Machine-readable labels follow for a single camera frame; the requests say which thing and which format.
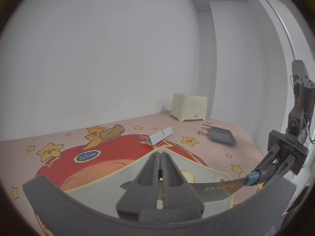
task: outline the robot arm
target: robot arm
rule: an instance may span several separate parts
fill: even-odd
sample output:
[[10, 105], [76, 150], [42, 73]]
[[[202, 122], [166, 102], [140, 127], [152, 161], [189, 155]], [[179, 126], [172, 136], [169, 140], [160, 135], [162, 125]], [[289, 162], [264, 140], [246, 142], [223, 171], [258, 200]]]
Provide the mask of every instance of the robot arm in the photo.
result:
[[268, 182], [275, 175], [284, 176], [288, 171], [298, 175], [309, 153], [304, 146], [310, 137], [310, 126], [314, 112], [315, 83], [309, 79], [302, 60], [292, 62], [294, 107], [289, 113], [285, 134], [272, 130], [269, 133], [268, 154], [247, 175], [246, 186]]

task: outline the yellow star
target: yellow star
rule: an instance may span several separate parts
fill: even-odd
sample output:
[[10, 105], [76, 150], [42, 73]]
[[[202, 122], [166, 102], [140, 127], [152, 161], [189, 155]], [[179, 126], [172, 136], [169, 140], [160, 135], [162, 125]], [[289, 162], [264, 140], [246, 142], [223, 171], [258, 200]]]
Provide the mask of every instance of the yellow star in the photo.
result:
[[195, 141], [195, 138], [183, 136], [183, 140], [181, 141], [183, 144], [188, 144], [189, 146], [194, 146], [194, 144], [198, 144], [199, 142]]
[[87, 128], [87, 130], [89, 131], [89, 134], [92, 134], [94, 132], [96, 133], [100, 133], [102, 132], [104, 129], [106, 129], [106, 127], [100, 127], [98, 125], [94, 126], [93, 128]]
[[236, 173], [238, 173], [238, 175], [240, 175], [241, 172], [244, 172], [239, 165], [235, 166], [231, 164], [231, 166], [232, 166], [232, 171], [235, 171]]
[[258, 189], [261, 190], [263, 185], [264, 185], [264, 182], [263, 182], [263, 183], [259, 183], [259, 184], [257, 185]]
[[135, 130], [137, 130], [137, 129], [142, 130], [144, 127], [136, 126], [136, 127], [134, 127], [134, 128], [135, 128]]
[[35, 150], [35, 146], [29, 146], [26, 151], [28, 151], [30, 153], [33, 150]]
[[63, 144], [54, 145], [52, 143], [49, 143], [44, 149], [38, 151], [37, 155], [41, 155], [42, 156], [41, 161], [45, 162], [47, 159], [49, 159], [52, 156], [60, 156], [59, 150], [62, 147], [63, 147]]
[[12, 196], [14, 197], [14, 200], [16, 200], [16, 199], [19, 197], [19, 195], [18, 195], [18, 188], [17, 188], [17, 187], [14, 188], [14, 187], [12, 186], [11, 194], [12, 194]]

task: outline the gray tray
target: gray tray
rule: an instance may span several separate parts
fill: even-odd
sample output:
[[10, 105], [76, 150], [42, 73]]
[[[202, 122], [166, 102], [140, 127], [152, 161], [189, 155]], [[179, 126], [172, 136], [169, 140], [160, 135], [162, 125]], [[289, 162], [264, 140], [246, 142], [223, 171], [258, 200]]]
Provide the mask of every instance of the gray tray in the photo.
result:
[[233, 146], [236, 140], [230, 130], [211, 126], [210, 138], [214, 142]]

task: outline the cable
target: cable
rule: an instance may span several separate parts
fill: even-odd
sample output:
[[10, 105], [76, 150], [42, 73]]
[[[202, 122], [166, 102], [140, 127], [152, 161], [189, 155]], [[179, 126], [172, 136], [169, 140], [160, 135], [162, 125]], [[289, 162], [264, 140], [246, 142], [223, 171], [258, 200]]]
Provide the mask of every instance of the cable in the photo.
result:
[[291, 82], [292, 89], [294, 90], [292, 81], [293, 81], [293, 75], [290, 76], [290, 82]]
[[307, 128], [307, 124], [306, 124], [305, 119], [303, 119], [303, 122], [304, 122], [304, 124], [305, 124], [305, 129], [306, 129], [306, 134], [307, 134], [307, 136], [308, 136], [308, 139], [310, 140], [310, 142], [311, 142], [312, 144], [315, 144], [315, 139], [314, 139], [314, 140], [311, 139], [311, 136], [310, 136], [310, 133], [309, 133], [309, 131], [308, 131], [308, 128]]

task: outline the white wall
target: white wall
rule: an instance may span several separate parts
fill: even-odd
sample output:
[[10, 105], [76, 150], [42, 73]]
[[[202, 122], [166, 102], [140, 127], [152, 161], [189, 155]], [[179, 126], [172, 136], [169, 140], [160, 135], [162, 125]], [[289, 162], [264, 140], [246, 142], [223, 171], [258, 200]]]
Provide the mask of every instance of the white wall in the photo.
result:
[[198, 13], [200, 59], [197, 95], [208, 98], [207, 117], [211, 116], [215, 96], [217, 51], [215, 25], [211, 11]]
[[217, 79], [211, 118], [242, 126], [253, 140], [267, 99], [267, 63], [250, 7], [210, 2], [217, 43]]
[[191, 0], [26, 0], [0, 40], [0, 140], [170, 110], [195, 94]]
[[[258, 38], [262, 44], [263, 52], [266, 57], [266, 71], [268, 72], [268, 95], [265, 105], [265, 113], [258, 137], [255, 139], [255, 144], [263, 156], [267, 154], [269, 132], [273, 129], [280, 131], [284, 122], [287, 121], [288, 116], [285, 115], [287, 106], [288, 88], [288, 74], [286, 67], [286, 60], [284, 50], [291, 55], [289, 43], [286, 44], [287, 48], [283, 48], [279, 38], [279, 34], [273, 24], [268, 12], [268, 4], [264, 0], [248, 0], [248, 5], [252, 10], [252, 16], [257, 21], [258, 25]], [[279, 28], [280, 36], [286, 40], [283, 29]]]

